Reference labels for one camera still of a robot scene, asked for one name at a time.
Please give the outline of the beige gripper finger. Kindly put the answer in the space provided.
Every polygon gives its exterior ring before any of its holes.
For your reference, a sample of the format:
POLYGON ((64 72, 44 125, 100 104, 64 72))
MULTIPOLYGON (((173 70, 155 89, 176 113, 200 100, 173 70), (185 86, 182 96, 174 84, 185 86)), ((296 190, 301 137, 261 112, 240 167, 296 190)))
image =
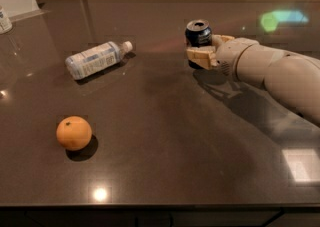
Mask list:
POLYGON ((234 37, 230 35, 212 35, 211 40, 212 40, 211 45, 214 46, 215 48, 219 48, 224 43, 234 40, 234 37))
POLYGON ((186 54, 189 66, 195 69, 211 70, 218 66, 216 49, 214 46, 188 47, 186 54))

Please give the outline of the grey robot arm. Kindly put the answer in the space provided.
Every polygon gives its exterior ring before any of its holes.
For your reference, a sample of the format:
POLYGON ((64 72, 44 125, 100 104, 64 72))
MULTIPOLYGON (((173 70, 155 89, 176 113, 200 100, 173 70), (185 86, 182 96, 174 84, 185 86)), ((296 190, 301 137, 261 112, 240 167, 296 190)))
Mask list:
POLYGON ((214 35, 209 46, 189 46, 186 53, 198 66, 265 90, 283 107, 320 126, 318 59, 226 35, 214 35))

